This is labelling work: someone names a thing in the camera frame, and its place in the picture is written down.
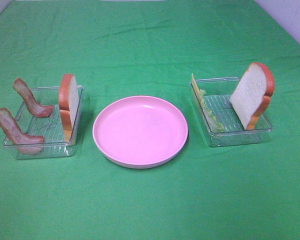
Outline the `clear plastic tray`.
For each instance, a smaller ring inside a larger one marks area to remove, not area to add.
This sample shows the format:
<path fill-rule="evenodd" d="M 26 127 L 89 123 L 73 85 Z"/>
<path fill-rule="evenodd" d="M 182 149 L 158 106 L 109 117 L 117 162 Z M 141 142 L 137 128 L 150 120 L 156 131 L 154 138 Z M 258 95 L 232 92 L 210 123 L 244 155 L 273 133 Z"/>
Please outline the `clear plastic tray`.
<path fill-rule="evenodd" d="M 206 142 L 210 147 L 249 145 L 270 141 L 269 132 L 273 126 L 265 113 L 259 117 L 255 129 L 245 130 L 230 103 L 230 97 L 240 81 L 239 77 L 232 76 L 195 80 L 198 88 L 206 92 L 204 100 L 208 108 L 212 110 L 218 122 L 225 128 L 225 132 L 212 132 L 210 130 L 191 80 L 190 89 L 193 103 L 196 107 L 196 114 L 200 120 L 200 126 L 202 127 Z"/>
<path fill-rule="evenodd" d="M 54 105 L 52 113 L 48 117 L 38 118 L 28 111 L 25 103 L 22 103 L 14 118 L 22 132 L 33 136 L 43 136 L 44 143 L 18 145 L 6 137 L 2 143 L 3 147 L 17 160 L 73 156 L 77 149 L 76 140 L 83 108 L 84 87 L 77 86 L 79 104 L 69 141 L 65 139 L 59 110 L 59 87 L 36 87 L 31 91 L 42 105 Z"/>

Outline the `green lettuce leaf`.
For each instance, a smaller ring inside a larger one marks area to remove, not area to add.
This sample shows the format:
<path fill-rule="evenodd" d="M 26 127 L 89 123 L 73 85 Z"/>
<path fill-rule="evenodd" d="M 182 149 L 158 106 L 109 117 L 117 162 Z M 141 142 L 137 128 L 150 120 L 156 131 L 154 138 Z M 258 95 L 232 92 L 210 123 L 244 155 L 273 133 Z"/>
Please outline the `green lettuce leaf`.
<path fill-rule="evenodd" d="M 205 94 L 206 91 L 204 89 L 199 89 L 199 103 L 205 115 L 210 130 L 214 133 L 225 132 L 224 126 L 220 122 L 218 122 L 217 117 L 213 114 L 213 111 L 208 108 L 206 101 L 204 99 Z"/>

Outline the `left clear plastic tray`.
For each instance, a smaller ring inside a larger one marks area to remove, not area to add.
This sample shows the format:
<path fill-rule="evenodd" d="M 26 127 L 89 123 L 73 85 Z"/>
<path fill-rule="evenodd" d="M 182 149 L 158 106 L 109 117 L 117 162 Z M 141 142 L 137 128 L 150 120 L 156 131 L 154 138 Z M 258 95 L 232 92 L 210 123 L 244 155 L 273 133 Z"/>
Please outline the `left clear plastic tray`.
<path fill-rule="evenodd" d="M 84 87 L 77 86 L 79 104 L 69 141 L 65 139 L 59 110 L 59 87 L 36 87 L 31 91 L 42 105 L 54 105 L 52 113 L 48 117 L 38 118 L 28 111 L 25 103 L 22 103 L 14 118 L 22 132 L 33 136 L 43 136 L 44 143 L 18 145 L 6 137 L 2 143 L 3 147 L 17 160 L 73 156 L 77 149 L 76 140 L 83 108 Z"/>

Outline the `bacon strip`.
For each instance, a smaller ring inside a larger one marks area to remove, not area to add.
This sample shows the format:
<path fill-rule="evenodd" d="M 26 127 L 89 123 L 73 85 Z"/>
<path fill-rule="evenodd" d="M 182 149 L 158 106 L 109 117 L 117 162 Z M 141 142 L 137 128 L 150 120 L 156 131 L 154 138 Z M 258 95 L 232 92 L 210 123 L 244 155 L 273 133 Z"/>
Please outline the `bacon strip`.
<path fill-rule="evenodd" d="M 11 112 L 5 107 L 0 108 L 0 127 L 13 144 L 27 145 L 17 148 L 22 154 L 36 155 L 43 151 L 43 148 L 37 145 L 44 143 L 44 137 L 24 133 Z"/>
<path fill-rule="evenodd" d="M 13 82 L 13 89 L 22 97 L 28 111 L 37 118 L 49 117 L 53 112 L 53 105 L 42 105 L 34 97 L 28 85 L 21 78 Z"/>

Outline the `yellow cheese slice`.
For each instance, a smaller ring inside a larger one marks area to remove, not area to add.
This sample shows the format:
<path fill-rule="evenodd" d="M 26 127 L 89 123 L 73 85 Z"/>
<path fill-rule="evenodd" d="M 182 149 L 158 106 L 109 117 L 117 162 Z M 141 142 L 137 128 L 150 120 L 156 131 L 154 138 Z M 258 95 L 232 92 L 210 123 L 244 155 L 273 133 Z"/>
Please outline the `yellow cheese slice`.
<path fill-rule="evenodd" d="M 199 104 L 202 105 L 202 96 L 201 96 L 201 92 L 200 92 L 200 89 L 199 89 L 199 87 L 198 87 L 198 85 L 197 85 L 197 82 L 196 82 L 196 80 L 195 80 L 195 76 L 194 76 L 193 73 L 191 74 L 191 84 L 192 84 L 192 88 L 193 88 L 193 90 L 194 90 L 194 93 L 195 93 L 195 95 L 196 95 L 196 98 L 197 98 Z"/>

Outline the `right clear plastic tray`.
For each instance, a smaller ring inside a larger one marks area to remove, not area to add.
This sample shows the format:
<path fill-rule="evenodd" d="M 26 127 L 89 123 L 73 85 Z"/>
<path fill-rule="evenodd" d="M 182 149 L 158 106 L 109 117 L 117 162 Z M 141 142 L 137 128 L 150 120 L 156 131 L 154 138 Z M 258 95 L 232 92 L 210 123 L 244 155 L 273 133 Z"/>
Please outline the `right clear plastic tray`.
<path fill-rule="evenodd" d="M 270 141 L 269 132 L 273 126 L 265 113 L 259 117 L 255 129 L 245 130 L 230 103 L 230 97 L 240 81 L 239 77 L 232 76 L 195 80 L 198 88 L 206 92 L 204 100 L 208 108 L 212 110 L 218 122 L 225 128 L 225 132 L 212 132 L 210 130 L 191 80 L 190 89 L 193 103 L 196 107 L 196 114 L 200 120 L 200 126 L 202 127 L 206 142 L 210 147 L 249 145 Z"/>

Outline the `bread slice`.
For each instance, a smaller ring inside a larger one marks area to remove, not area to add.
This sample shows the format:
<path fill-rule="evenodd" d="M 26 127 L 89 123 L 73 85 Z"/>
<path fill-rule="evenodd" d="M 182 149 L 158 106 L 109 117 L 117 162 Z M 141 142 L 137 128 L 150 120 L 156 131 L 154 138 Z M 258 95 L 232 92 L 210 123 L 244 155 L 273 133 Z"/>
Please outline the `bread slice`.
<path fill-rule="evenodd" d="M 66 73 L 59 86 L 59 111 L 65 140 L 71 140 L 79 106 L 79 93 L 74 74 Z"/>
<path fill-rule="evenodd" d="M 230 97 L 243 128 L 253 130 L 268 108 L 275 91 L 275 78 L 263 63 L 253 62 L 243 74 Z"/>

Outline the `green tablecloth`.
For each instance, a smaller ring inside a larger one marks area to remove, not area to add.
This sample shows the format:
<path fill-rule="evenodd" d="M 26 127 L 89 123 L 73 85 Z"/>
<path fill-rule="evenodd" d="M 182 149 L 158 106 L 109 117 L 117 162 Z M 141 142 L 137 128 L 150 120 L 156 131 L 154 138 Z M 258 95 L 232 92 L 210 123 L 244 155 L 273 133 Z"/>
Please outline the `green tablecloth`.
<path fill-rule="evenodd" d="M 241 76 L 275 78 L 273 129 L 260 144 L 210 147 L 190 89 Z M 12 84 L 85 88 L 71 157 L 16 160 L 0 129 L 0 240 L 300 240 L 300 45 L 252 0 L 14 1 L 0 15 L 0 108 Z M 150 95 L 188 123 L 183 150 L 152 169 L 101 154 L 92 126 L 118 99 Z"/>

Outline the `pink round plate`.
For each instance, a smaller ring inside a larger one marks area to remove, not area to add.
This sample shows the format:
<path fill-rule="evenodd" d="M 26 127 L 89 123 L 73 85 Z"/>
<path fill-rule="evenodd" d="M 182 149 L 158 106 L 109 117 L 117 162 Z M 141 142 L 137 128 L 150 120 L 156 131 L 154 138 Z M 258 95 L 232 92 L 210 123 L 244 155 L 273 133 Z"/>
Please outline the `pink round plate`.
<path fill-rule="evenodd" d="M 133 169 L 148 169 L 173 159 L 188 138 L 183 113 L 172 103 L 137 95 L 104 108 L 92 128 L 93 140 L 111 162 Z"/>

